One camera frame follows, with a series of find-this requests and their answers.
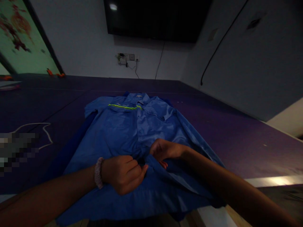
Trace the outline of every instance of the finger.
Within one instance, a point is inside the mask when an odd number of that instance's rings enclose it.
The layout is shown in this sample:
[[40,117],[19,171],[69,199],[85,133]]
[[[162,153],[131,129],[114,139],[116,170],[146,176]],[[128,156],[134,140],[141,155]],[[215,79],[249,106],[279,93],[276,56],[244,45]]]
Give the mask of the finger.
[[161,165],[163,168],[166,169],[166,165],[165,165],[162,161],[160,161],[159,163],[160,163],[160,165]]
[[148,165],[144,165],[141,168],[141,173],[139,175],[139,177],[137,177],[136,179],[134,179],[133,181],[131,181],[126,187],[125,187],[125,194],[129,193],[133,190],[135,190],[143,181],[144,179],[144,175],[146,174],[146,171],[148,169]]
[[126,182],[131,182],[134,179],[138,178],[142,172],[141,166],[137,165],[126,173],[125,180]]
[[162,161],[163,163],[164,163],[164,165],[166,166],[166,167],[168,167],[168,164],[167,164],[167,162],[165,162],[165,161]]
[[154,155],[160,148],[160,142],[161,142],[161,139],[156,139],[154,141],[154,143],[151,145],[151,148],[149,150],[149,153]]
[[130,155],[121,155],[121,159],[123,160],[123,163],[127,163],[127,162],[133,160],[133,157]]
[[163,152],[160,152],[160,153],[156,153],[153,155],[154,158],[157,160],[157,161],[163,161],[163,159],[166,159],[168,158],[168,155],[167,155],[167,152],[166,151],[163,151]]
[[138,165],[138,162],[133,159],[126,163],[126,169],[127,169],[127,171],[130,171],[132,168],[136,167],[137,165]]

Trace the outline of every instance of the pink hair tie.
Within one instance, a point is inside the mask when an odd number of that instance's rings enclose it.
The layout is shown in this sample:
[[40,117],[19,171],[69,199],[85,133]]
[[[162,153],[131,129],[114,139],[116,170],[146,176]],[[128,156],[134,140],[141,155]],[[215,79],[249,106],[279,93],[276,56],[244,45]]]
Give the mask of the pink hair tie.
[[95,183],[99,189],[103,188],[102,176],[101,176],[101,168],[103,164],[104,158],[98,158],[98,161],[95,165]]

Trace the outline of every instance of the purple table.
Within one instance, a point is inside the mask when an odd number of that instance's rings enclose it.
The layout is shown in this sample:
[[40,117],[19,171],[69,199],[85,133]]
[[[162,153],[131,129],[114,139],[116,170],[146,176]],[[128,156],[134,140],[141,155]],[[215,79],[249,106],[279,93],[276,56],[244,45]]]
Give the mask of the purple table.
[[[79,76],[59,79],[37,74],[18,75],[15,79],[23,81],[21,90],[0,93],[5,107],[0,113],[0,131],[10,132],[27,123],[50,122],[48,131],[54,141],[34,159],[5,175],[17,191],[39,182],[51,161],[84,122],[86,104],[100,96],[121,96],[125,91],[169,99],[226,168],[242,178],[303,173],[303,143],[179,81]],[[42,126],[27,130],[40,132],[41,144],[47,143]],[[20,176],[22,182],[14,181]]]

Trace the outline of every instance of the wall-mounted tv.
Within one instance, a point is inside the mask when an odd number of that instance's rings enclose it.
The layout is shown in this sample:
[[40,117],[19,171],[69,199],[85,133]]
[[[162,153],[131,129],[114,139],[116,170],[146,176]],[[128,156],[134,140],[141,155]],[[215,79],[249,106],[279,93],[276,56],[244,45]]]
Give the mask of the wall-mounted tv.
[[104,0],[109,34],[195,43],[211,0]]

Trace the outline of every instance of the blue shirt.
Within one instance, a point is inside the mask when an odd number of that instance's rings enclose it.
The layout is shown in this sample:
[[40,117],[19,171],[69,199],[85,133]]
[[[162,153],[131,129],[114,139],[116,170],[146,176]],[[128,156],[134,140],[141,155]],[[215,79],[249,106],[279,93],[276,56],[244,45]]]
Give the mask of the blue shirt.
[[158,97],[129,94],[127,97],[100,97],[88,104],[85,116],[98,111],[64,174],[87,168],[99,157],[131,155],[139,164],[148,164],[145,179],[133,192],[118,195],[111,185],[95,188],[58,217],[69,225],[83,218],[136,219],[168,212],[225,203],[182,160],[165,160],[165,170],[149,154],[157,138],[187,145],[213,162],[220,159],[175,108]]

